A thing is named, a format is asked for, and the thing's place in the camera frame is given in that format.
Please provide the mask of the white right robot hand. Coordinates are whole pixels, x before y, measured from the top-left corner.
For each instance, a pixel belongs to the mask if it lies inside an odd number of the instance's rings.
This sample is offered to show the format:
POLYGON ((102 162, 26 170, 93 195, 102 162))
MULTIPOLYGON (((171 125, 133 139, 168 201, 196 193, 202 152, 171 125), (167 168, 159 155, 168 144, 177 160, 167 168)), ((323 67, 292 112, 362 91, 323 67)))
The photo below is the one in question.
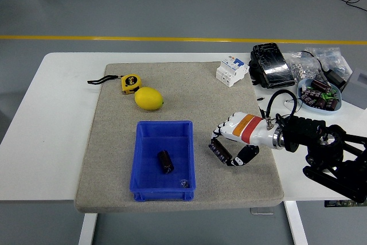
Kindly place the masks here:
POLYGON ((268 127, 266 120, 259 116, 236 112, 212 132, 209 148, 227 166, 243 166, 259 154, 260 146, 279 149, 278 138, 278 125, 268 127), (232 157, 218 140, 219 137, 243 143, 244 147, 237 156, 232 157))

